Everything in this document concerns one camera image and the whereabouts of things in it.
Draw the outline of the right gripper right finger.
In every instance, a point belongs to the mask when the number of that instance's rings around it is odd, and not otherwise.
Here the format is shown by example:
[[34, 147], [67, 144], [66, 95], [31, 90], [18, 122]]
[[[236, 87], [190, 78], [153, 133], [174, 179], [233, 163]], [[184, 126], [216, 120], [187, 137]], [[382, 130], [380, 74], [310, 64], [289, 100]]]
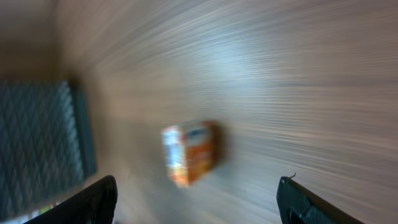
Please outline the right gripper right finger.
[[283, 224], [362, 224], [291, 177], [281, 177], [277, 205]]

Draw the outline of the orange tissue pack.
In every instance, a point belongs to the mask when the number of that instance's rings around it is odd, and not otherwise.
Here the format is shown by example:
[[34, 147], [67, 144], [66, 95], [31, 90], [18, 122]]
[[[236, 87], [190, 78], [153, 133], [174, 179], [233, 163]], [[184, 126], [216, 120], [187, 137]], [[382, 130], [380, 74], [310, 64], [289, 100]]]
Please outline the orange tissue pack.
[[189, 188], [223, 158], [223, 130], [212, 119], [191, 120], [161, 132], [169, 179], [179, 188]]

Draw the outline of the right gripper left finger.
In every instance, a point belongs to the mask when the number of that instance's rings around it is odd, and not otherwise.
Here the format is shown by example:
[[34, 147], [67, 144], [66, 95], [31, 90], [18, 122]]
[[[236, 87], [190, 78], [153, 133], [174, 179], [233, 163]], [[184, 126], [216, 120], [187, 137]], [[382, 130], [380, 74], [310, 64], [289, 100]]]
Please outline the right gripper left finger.
[[116, 179], [107, 175], [25, 224], [112, 224], [117, 201]]

